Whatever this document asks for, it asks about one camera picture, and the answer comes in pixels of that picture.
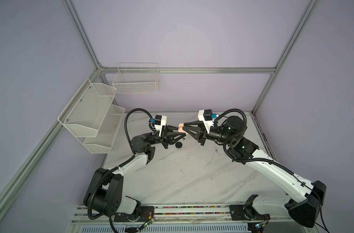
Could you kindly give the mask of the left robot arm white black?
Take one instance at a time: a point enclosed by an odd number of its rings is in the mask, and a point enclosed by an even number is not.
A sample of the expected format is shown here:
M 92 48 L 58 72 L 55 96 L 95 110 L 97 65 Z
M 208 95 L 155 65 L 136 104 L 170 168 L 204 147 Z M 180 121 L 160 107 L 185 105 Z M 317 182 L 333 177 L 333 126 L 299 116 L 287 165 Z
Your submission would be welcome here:
M 124 177 L 131 175 L 146 164 L 155 154 L 156 144 L 165 149 L 186 137 L 177 127 L 162 126 L 160 131 L 135 136 L 130 141 L 133 155 L 112 169 L 97 169 L 84 197 L 87 216 L 95 220 L 101 216 L 112 217 L 124 214 L 131 220 L 141 215 L 141 202 L 123 194 Z

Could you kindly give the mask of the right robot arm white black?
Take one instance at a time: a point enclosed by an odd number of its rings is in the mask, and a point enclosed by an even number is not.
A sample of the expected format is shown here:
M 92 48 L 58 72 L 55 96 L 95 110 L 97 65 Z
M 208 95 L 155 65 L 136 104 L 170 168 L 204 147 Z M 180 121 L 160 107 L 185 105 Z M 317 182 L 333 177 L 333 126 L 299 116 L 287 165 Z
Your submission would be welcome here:
M 228 117 L 221 125 L 214 119 L 181 123 L 179 131 L 191 135 L 201 145 L 206 140 L 221 145 L 232 162 L 241 163 L 258 171 L 278 185 L 287 196 L 279 201 L 253 194 L 244 212 L 246 218 L 255 215 L 289 216 L 296 223 L 313 228 L 321 216 L 327 187 L 321 181 L 305 179 L 268 156 L 259 146 L 244 137 L 247 120 L 238 116 Z

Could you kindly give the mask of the pink round charging case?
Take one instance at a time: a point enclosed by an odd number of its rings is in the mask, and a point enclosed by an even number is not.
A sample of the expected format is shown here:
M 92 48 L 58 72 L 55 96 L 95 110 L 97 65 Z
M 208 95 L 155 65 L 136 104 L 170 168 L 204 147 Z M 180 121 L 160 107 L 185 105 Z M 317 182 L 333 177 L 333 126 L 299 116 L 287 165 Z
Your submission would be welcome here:
M 183 123 L 179 124 L 179 128 L 178 128 L 178 132 L 179 132 L 179 133 L 186 133 L 186 132 L 184 131 L 183 127 L 184 127 L 184 124 L 183 124 Z

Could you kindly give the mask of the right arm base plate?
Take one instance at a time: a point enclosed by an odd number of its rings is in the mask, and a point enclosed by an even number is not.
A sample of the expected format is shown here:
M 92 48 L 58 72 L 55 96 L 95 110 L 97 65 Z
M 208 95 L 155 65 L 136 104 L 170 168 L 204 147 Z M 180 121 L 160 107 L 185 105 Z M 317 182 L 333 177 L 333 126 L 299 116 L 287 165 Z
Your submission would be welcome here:
M 230 205 L 229 211 L 232 220 L 270 220 L 269 214 L 259 214 L 252 206 Z

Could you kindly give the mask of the black earbud charging case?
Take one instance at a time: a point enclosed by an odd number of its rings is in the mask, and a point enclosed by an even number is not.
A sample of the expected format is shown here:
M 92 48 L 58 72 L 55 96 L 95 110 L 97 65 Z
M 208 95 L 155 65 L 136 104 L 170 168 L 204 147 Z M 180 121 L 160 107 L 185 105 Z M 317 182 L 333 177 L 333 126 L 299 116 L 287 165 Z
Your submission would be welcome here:
M 181 142 L 177 142 L 176 143 L 176 148 L 180 149 L 182 148 L 183 144 Z

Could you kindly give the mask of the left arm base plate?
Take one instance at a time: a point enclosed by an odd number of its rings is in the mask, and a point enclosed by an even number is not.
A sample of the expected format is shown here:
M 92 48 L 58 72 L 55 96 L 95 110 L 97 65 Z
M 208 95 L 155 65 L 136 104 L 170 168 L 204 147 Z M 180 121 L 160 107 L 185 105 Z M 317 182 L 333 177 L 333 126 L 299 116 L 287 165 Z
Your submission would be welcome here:
M 132 214 L 115 214 L 114 222 L 146 222 L 154 215 L 155 208 L 153 206 L 139 206 L 136 207 Z

